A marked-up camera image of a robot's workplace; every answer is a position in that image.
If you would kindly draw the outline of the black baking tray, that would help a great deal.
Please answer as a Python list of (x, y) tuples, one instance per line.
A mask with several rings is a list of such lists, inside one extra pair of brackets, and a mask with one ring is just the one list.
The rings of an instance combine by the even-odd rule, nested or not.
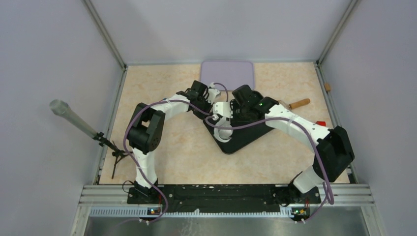
[[(264, 97), (258, 91), (251, 90), (250, 88), (236, 89), (232, 92), (232, 95), (234, 96), (234, 99), (231, 101), (237, 101), (237, 103), (241, 106), (258, 111), (262, 116), (260, 120), (265, 119), (265, 114), (269, 112), (269, 109), (272, 106), (279, 104), (277, 100), (270, 97)], [(233, 130), (232, 138), (227, 143), (221, 143), (217, 140), (215, 140), (215, 142), (223, 153), (233, 154), (259, 139), (263, 135), (269, 133), (271, 130), (272, 128), (267, 126), (265, 123), (259, 123), (248, 128)]]

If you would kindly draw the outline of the lilac rectangular tray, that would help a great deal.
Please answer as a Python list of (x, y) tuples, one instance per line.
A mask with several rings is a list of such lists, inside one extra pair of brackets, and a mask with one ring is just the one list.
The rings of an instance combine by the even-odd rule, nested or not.
[(228, 91), (242, 85), (254, 89), (254, 65), (244, 60), (206, 60), (201, 63), (200, 82), (206, 85), (221, 83)]

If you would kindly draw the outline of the wooden dough roller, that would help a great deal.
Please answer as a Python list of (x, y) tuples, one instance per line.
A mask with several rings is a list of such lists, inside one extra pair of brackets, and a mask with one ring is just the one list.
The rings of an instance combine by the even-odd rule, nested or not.
[(309, 98), (306, 99), (302, 99), (299, 100), (297, 102), (293, 102), (293, 103), (286, 103), (283, 100), (278, 100), (278, 103), (282, 106), (284, 106), (287, 110), (293, 110), (293, 109), (297, 109), (303, 106), (306, 106), (308, 104), (310, 104), (311, 100)]

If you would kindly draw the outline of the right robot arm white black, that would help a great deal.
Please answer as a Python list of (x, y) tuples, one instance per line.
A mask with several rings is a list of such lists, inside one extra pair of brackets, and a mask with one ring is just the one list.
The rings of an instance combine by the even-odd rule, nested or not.
[(338, 179), (355, 158), (347, 131), (341, 126), (329, 128), (294, 114), (288, 105), (262, 96), (243, 85), (232, 92), (232, 126), (237, 131), (257, 130), (259, 126), (278, 129), (306, 145), (314, 153), (313, 164), (288, 185), (289, 198), (301, 203), (308, 191), (324, 184), (329, 197), (330, 183)]

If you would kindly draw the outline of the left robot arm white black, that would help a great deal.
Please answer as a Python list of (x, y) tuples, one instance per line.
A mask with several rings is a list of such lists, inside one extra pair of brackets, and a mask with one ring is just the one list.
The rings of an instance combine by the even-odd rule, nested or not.
[(162, 140), (165, 121), (189, 111), (204, 119), (220, 95), (214, 84), (207, 86), (194, 81), (190, 88), (169, 98), (136, 106), (123, 138), (123, 147), (132, 149), (130, 157), (136, 165), (134, 189), (145, 203), (154, 202), (158, 195), (154, 151)]

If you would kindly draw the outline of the red yellow toy block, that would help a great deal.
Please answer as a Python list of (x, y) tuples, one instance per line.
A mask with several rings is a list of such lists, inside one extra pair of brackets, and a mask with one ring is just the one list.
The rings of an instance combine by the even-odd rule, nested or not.
[(315, 123), (317, 125), (320, 125), (320, 126), (326, 126), (327, 125), (327, 123), (325, 121), (316, 121)]

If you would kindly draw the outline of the grey microphone on tripod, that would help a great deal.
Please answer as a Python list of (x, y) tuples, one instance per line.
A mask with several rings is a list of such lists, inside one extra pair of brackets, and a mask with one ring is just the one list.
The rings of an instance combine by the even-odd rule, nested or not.
[(104, 136), (103, 132), (97, 132), (94, 130), (88, 123), (86, 123), (82, 118), (80, 118), (70, 107), (69, 105), (59, 99), (54, 99), (49, 104), (50, 110), (56, 115), (61, 118), (64, 118), (69, 123), (77, 127), (79, 130), (81, 130), (83, 133), (85, 133), (87, 136), (92, 138), (93, 140), (96, 140), (99, 142), (99, 145), (101, 147), (107, 146), (112, 150), (112, 156), (115, 157), (114, 167), (112, 171), (112, 177), (114, 178), (117, 164), (127, 157), (131, 152), (124, 151), (119, 149), (114, 142), (111, 142), (109, 139), (107, 139)]

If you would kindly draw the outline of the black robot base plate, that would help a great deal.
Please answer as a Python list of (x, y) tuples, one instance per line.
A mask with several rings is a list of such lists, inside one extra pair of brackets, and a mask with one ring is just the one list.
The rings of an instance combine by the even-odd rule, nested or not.
[(129, 188), (128, 204), (167, 206), (168, 213), (261, 213), (278, 212), (291, 204), (306, 206), (321, 202), (319, 189), (305, 194), (295, 187), (276, 184), (166, 184), (158, 189)]

